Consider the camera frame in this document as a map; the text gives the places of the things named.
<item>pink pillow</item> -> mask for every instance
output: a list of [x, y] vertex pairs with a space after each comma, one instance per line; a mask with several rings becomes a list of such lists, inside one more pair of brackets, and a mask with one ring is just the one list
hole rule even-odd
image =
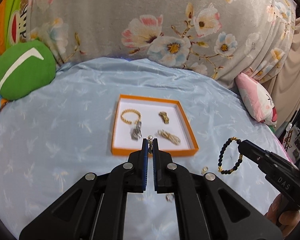
[[275, 127], [277, 111], [268, 91], [257, 81], [243, 73], [235, 78], [235, 82], [249, 114], [258, 122]]

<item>cartoon pillow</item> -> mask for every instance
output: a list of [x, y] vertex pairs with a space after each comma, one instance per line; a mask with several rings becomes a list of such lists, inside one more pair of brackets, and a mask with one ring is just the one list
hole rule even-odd
[[258, 122], [276, 127], [277, 111], [268, 91], [244, 73], [239, 74], [235, 82], [249, 114]]
[[18, 43], [0, 56], [0, 95], [7, 100], [26, 96], [55, 76], [53, 54], [41, 41]]

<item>human hand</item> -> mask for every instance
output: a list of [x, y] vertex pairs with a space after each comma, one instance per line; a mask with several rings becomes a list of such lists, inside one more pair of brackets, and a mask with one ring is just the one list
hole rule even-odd
[[[277, 195], [273, 203], [270, 205], [268, 212], [265, 217], [268, 218], [272, 223], [277, 223], [277, 211], [282, 200], [282, 194]], [[283, 237], [286, 237], [296, 227], [300, 221], [300, 211], [286, 211], [283, 212], [279, 217], [279, 222], [284, 225], [282, 229]]]

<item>light blue bedsheet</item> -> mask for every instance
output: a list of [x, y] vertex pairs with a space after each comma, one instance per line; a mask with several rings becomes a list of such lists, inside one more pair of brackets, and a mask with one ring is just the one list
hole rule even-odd
[[[267, 211], [278, 192], [256, 164], [243, 158], [233, 174], [217, 171], [219, 151], [232, 136], [285, 157], [270, 129], [249, 116], [237, 95], [191, 71], [99, 58], [64, 65], [50, 85], [0, 113], [0, 218], [14, 236], [84, 174], [104, 174], [127, 160], [110, 152], [119, 94], [179, 100], [200, 150], [174, 162], [197, 174], [207, 166], [260, 212]], [[232, 143], [224, 168], [237, 159]], [[150, 160], [146, 192], [128, 195], [124, 239], [178, 239], [174, 203], [154, 192], [152, 170]]]

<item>green pillow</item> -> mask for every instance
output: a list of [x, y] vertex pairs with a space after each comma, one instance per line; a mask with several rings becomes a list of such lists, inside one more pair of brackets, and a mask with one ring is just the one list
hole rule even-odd
[[55, 76], [53, 54], [41, 41], [18, 43], [0, 56], [0, 95], [7, 100], [26, 96]]

